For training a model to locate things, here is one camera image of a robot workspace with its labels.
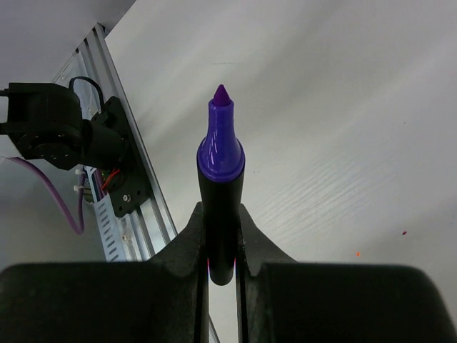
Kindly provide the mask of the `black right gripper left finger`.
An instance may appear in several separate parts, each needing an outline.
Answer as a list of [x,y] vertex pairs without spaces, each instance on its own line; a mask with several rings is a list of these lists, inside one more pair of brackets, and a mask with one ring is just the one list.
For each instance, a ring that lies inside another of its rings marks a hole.
[[18,264],[1,273],[3,342],[207,342],[202,206],[145,262]]

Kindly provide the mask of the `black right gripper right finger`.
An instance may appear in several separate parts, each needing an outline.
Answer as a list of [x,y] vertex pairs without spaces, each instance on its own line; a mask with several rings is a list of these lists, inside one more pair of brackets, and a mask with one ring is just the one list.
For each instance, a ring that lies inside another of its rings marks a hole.
[[431,279],[403,265],[297,262],[240,209],[240,342],[454,342]]

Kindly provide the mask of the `black purple highlighter pen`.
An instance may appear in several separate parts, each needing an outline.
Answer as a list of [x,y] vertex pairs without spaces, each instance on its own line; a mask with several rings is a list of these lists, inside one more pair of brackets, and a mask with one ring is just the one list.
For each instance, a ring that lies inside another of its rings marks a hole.
[[233,277],[246,156],[234,126],[234,102],[223,84],[208,104],[208,127],[196,152],[211,281]]

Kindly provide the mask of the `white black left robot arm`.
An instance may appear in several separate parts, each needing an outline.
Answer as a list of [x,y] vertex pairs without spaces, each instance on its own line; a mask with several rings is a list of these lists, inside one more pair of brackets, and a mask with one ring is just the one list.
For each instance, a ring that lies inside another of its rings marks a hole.
[[7,120],[1,134],[7,136],[26,160],[43,159],[58,169],[70,170],[82,164],[98,169],[120,165],[129,143],[125,135],[107,126],[114,115],[101,87],[95,88],[100,119],[85,119],[79,96],[74,91],[77,77],[68,86],[52,83],[10,83],[1,90],[8,100]]

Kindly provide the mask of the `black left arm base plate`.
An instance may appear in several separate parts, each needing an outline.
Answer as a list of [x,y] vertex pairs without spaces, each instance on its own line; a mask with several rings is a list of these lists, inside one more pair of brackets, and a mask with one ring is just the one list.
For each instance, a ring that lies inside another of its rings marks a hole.
[[114,214],[123,217],[148,199],[151,187],[121,100],[110,97],[89,128],[87,157],[105,176],[102,189],[110,196]]

